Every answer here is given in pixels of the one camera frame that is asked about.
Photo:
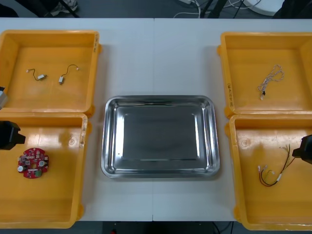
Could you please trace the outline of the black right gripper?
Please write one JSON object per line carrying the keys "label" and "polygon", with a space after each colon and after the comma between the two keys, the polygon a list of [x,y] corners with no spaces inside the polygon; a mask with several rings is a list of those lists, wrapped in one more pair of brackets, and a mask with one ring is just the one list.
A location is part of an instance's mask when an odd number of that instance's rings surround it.
{"label": "black right gripper", "polygon": [[312,164],[312,135],[304,136],[301,139],[300,147],[293,150],[292,156]]}

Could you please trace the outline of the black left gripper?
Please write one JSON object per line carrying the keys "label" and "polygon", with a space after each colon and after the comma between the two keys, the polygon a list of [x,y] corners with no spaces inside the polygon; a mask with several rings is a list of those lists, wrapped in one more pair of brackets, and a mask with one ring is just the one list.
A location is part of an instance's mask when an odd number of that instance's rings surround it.
{"label": "black left gripper", "polygon": [[20,127],[10,121],[0,122],[0,149],[11,150],[17,144],[24,144],[26,137],[19,133]]}

